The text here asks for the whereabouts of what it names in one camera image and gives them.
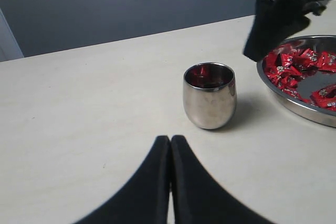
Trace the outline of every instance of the candy pile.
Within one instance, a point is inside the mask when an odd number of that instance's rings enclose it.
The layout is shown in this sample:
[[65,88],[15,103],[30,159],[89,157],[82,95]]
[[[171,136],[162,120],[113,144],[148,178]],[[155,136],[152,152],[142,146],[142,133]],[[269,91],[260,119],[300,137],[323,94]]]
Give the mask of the candy pile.
[[289,53],[269,53],[265,58],[265,74],[284,93],[321,108],[336,111],[336,84],[313,92],[303,99],[297,91],[298,82],[317,71],[336,73],[336,54],[311,49],[292,49]]

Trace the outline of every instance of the white door frame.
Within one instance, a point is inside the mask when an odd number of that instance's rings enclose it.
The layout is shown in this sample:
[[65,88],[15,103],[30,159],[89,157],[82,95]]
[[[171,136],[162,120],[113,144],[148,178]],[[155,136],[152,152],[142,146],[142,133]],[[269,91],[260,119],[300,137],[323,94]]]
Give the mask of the white door frame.
[[23,57],[22,51],[0,9],[0,61]]

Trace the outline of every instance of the metal cup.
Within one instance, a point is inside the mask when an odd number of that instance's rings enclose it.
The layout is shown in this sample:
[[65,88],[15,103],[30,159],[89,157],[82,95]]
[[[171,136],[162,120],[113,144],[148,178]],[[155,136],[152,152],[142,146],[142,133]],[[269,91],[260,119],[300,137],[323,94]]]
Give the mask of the metal cup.
[[224,126],[237,107],[235,73],[214,62],[192,66],[184,73],[183,105],[196,126],[207,130]]

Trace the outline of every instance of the metal bowl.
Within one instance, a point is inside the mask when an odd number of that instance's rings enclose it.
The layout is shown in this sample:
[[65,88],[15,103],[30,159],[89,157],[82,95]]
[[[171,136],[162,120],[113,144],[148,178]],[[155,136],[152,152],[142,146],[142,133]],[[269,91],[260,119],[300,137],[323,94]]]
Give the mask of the metal bowl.
[[[275,53],[286,53],[291,49],[307,49],[311,48],[316,52],[329,51],[336,52],[336,36],[335,35],[316,35],[303,36],[285,40],[282,45],[275,49]],[[319,108],[283,93],[278,89],[264,73],[264,61],[257,63],[257,70],[263,82],[273,91],[275,98],[287,109],[306,118],[308,120],[336,127],[336,112]],[[318,72],[312,77],[308,77],[299,82],[297,91],[303,97],[308,99],[311,92],[322,89],[323,87],[336,83],[336,74],[321,74]]]

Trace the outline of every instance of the table surface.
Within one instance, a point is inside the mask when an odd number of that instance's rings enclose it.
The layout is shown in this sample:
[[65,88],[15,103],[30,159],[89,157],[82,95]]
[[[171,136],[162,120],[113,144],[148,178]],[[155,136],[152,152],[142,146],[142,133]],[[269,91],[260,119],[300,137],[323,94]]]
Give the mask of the table surface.
[[[336,2],[297,35],[335,34]],[[182,134],[213,177],[277,223],[336,219],[335,129],[280,106],[241,53],[253,17],[0,63],[0,223],[71,223],[111,197],[157,135]],[[182,75],[236,72],[230,125],[186,117]],[[170,210],[169,223],[173,223]]]

